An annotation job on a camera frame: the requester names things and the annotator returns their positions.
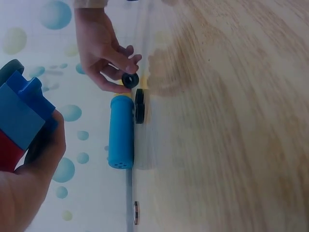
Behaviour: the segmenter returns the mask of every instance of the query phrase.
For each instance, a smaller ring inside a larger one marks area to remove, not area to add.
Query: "blue cylinder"
[[[116,96],[111,101],[108,164],[116,169],[130,169],[134,161],[133,101]]]

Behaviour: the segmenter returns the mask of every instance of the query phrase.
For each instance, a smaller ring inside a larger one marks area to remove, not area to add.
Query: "yellow bubble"
[[[70,44],[68,46],[65,47],[64,49],[64,54],[67,57],[74,57],[76,55],[78,55],[78,47],[76,44]]]
[[[62,213],[62,219],[65,221],[71,221],[73,218],[72,213],[69,210],[65,210]]]
[[[21,28],[10,28],[6,32],[2,49],[8,55],[15,55],[23,50],[27,43],[27,34]]]

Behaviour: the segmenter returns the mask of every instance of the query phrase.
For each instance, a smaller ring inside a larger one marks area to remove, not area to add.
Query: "black rubber ring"
[[[139,76],[136,73],[135,74],[124,73],[122,75],[121,80],[122,84],[124,84],[124,86],[129,89],[133,89],[140,82]]]
[[[145,118],[145,105],[138,104],[135,106],[135,122],[136,124],[143,124]]]
[[[135,94],[135,104],[143,104],[144,103],[144,90],[142,88],[138,88]]]
[[[0,69],[0,86],[2,86],[15,71],[23,74],[25,67],[17,60],[12,59]]]

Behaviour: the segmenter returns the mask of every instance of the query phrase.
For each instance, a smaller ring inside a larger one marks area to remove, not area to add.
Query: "hand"
[[[0,231],[24,231],[43,203],[54,172],[66,150],[64,120],[55,111],[58,127],[41,146],[38,138],[27,155],[37,158],[18,167],[14,173],[0,172]]]
[[[132,46],[119,45],[112,23],[104,9],[75,9],[76,37],[84,72],[102,89],[115,93],[130,92],[130,89],[108,81],[121,79],[123,73],[134,74],[141,55],[134,55]]]

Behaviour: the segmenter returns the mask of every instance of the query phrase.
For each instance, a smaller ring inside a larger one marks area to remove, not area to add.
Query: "wood grain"
[[[309,231],[309,2],[139,4],[136,231]]]

